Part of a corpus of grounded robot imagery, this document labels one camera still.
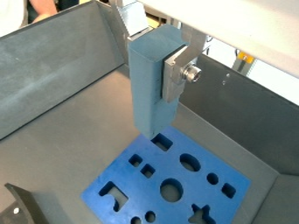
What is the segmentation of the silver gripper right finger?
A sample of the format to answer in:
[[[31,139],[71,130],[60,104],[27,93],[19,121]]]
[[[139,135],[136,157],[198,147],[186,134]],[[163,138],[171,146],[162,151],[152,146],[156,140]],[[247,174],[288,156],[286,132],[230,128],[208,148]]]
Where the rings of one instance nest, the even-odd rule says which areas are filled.
[[[207,35],[187,24],[182,25],[183,46],[163,63],[163,99],[172,102],[183,93],[186,82],[194,83],[202,76],[196,60],[203,52]]]

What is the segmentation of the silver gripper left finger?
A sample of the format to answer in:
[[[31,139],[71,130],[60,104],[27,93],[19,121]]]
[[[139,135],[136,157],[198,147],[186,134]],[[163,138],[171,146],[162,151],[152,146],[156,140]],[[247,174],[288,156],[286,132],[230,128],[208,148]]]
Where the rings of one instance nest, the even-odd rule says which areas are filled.
[[[134,41],[150,31],[144,5],[138,0],[108,0],[124,40]]]

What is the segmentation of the person's bare forearm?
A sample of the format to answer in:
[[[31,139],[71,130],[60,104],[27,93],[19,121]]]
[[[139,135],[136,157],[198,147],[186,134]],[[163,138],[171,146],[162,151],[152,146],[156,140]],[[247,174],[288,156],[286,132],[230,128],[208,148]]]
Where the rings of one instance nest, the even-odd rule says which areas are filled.
[[[54,0],[30,0],[30,3],[38,13],[35,23],[58,13]]]

